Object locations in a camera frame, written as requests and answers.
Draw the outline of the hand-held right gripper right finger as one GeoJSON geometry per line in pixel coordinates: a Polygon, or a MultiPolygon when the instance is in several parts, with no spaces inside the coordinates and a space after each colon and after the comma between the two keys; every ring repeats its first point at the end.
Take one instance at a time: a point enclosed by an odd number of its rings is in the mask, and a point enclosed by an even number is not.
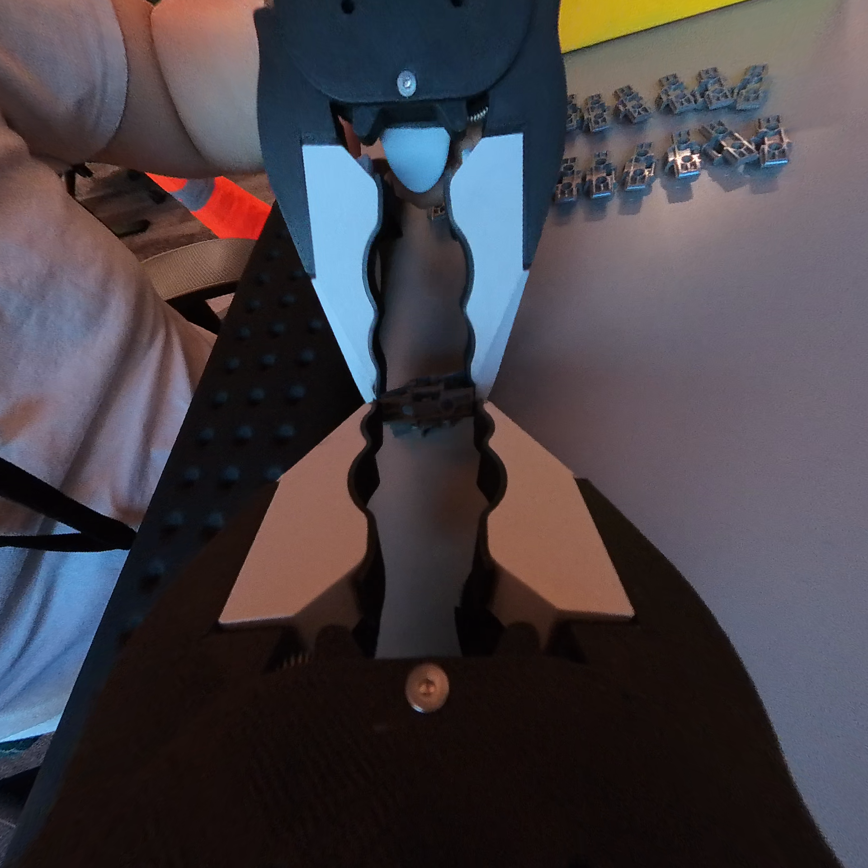
{"type": "Polygon", "coordinates": [[[487,505],[462,590],[463,654],[490,654],[515,623],[547,647],[564,622],[630,621],[634,608],[570,469],[490,401],[476,408],[474,444],[487,505]]]}

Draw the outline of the orange and grey object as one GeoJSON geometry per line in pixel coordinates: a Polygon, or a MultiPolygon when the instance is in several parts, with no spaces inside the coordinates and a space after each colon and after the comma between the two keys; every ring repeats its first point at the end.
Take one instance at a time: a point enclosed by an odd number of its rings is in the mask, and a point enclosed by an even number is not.
{"type": "Polygon", "coordinates": [[[225,177],[184,179],[147,173],[147,176],[220,239],[255,241],[266,224],[271,206],[225,177]]]}

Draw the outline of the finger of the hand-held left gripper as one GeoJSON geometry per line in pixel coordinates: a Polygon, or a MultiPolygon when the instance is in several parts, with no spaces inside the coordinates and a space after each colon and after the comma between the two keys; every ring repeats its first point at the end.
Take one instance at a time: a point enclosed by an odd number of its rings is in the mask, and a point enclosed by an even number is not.
{"type": "Polygon", "coordinates": [[[331,330],[364,402],[378,386],[373,355],[377,305],[368,257],[382,220],[382,193],[369,157],[340,145],[304,145],[314,276],[331,330]]]}
{"type": "Polygon", "coordinates": [[[528,270],[524,267],[524,136],[483,137],[452,175],[450,224],[468,266],[462,309],[472,331],[470,377],[486,399],[499,371],[528,270]]]}

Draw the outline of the yellow board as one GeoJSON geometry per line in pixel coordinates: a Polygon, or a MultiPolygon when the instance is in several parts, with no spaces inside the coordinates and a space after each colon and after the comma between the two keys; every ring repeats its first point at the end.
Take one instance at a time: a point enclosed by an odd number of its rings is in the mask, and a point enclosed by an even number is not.
{"type": "Polygon", "coordinates": [[[691,17],[738,6],[770,12],[773,20],[790,21],[808,13],[829,12],[833,1],[562,1],[559,9],[561,52],[585,49],[617,38],[691,17]]]}

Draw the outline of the person's left forearm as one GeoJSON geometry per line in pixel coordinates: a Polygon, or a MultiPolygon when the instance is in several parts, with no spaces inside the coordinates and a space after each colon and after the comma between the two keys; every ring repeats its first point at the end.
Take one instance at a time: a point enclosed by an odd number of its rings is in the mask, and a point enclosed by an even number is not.
{"type": "Polygon", "coordinates": [[[263,169],[258,1],[113,1],[127,57],[123,118],[94,159],[179,178],[263,169]]]}

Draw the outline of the rows of grey track links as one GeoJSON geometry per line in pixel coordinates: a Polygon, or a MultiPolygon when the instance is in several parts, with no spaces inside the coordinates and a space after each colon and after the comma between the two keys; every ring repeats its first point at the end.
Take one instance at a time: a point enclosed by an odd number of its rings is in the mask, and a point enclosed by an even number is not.
{"type": "MultiPolygon", "coordinates": [[[[569,94],[566,131],[568,135],[583,132],[601,136],[615,122],[638,126],[655,113],[683,118],[694,112],[756,112],[764,108],[768,96],[768,71],[766,63],[750,65],[733,83],[718,68],[707,67],[698,71],[692,88],[677,73],[664,75],[658,80],[654,103],[631,85],[614,90],[612,104],[601,93],[590,94],[582,101],[569,94]]],[[[675,180],[692,181],[705,168],[775,171],[790,162],[792,151],[793,141],[778,114],[756,118],[748,134],[742,134],[721,116],[707,118],[699,127],[671,133],[663,157],[657,157],[652,142],[635,144],[622,167],[609,158],[606,149],[593,153],[585,168],[577,157],[564,156],[552,201],[572,205],[581,198],[606,201],[618,191],[645,194],[658,177],[671,175],[675,180]]]]}

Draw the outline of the grey desk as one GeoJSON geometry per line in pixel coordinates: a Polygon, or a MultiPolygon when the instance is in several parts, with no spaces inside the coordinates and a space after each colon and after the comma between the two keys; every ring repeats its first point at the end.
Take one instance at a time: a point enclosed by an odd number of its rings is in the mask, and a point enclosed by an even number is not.
{"type": "Polygon", "coordinates": [[[550,208],[491,397],[708,605],[811,814],[866,866],[866,7],[747,4],[577,50],[581,99],[769,64],[783,168],[550,208]]]}

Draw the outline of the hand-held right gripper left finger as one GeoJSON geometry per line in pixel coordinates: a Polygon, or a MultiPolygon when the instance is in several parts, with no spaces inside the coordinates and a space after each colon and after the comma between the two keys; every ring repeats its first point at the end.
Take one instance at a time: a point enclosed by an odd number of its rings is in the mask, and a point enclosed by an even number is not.
{"type": "Polygon", "coordinates": [[[376,647],[384,564],[367,504],[379,479],[382,427],[359,408],[279,480],[219,623],[292,627],[311,647],[323,627],[350,628],[376,647]]]}

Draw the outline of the black perforated mat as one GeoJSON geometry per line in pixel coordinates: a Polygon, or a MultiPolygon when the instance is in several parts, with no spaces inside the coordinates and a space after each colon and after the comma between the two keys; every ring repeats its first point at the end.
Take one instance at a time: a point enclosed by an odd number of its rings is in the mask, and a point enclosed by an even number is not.
{"type": "Polygon", "coordinates": [[[362,406],[277,205],[255,243],[31,794],[55,796],[114,658],[242,502],[362,406]]]}

